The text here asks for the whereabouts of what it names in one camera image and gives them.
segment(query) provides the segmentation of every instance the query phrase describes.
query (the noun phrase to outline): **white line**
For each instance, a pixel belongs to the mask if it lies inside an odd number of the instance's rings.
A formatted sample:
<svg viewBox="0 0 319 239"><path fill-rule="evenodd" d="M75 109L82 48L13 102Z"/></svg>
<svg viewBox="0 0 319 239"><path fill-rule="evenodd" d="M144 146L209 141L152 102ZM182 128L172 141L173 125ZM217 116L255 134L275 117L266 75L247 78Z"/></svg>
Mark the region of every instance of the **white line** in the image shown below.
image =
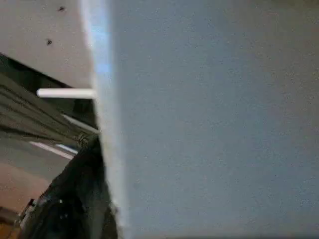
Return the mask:
<svg viewBox="0 0 319 239"><path fill-rule="evenodd" d="M44 150L50 151L52 153L55 153L55 154L57 154L57 155L59 155L61 157L67 158L69 160L71 160L73 158L72 155L64 153L64 152L62 152L60 150L57 150L57 149L55 149L53 147L50 147L50 146L48 146L48 145L46 145L44 143L37 143L37 142L32 142L32 141L30 141L29 143L31 143L32 145L37 146L39 148L42 148Z"/></svg>
<svg viewBox="0 0 319 239"><path fill-rule="evenodd" d="M77 153L78 153L78 151L76 151L75 149L70 148L70 147L68 147L68 146L65 146L65 145L63 145L63 144L56 144L55 146L57 146L57 147L59 147L59 148L63 148L64 150L69 151L70 153L74 153L74 154L77 154Z"/></svg>
<svg viewBox="0 0 319 239"><path fill-rule="evenodd" d="M91 131L91 132L96 133L96 134L99 133L99 131L96 128L93 128L93 127L91 127L83 122L80 122L80 121L78 121L70 116L63 115L63 114L62 114L62 116L65 117L70 123L75 124L76 126L79 126L83 129L86 129L86 130Z"/></svg>

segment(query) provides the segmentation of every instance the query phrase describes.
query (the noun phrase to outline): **gray panel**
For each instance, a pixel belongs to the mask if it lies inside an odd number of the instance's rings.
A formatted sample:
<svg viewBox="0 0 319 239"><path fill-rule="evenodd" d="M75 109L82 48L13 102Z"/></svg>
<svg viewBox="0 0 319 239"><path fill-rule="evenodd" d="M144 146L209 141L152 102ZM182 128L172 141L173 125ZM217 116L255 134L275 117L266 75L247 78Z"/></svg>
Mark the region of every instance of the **gray panel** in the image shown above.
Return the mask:
<svg viewBox="0 0 319 239"><path fill-rule="evenodd" d="M108 3L126 235L318 234L316 1Z"/></svg>

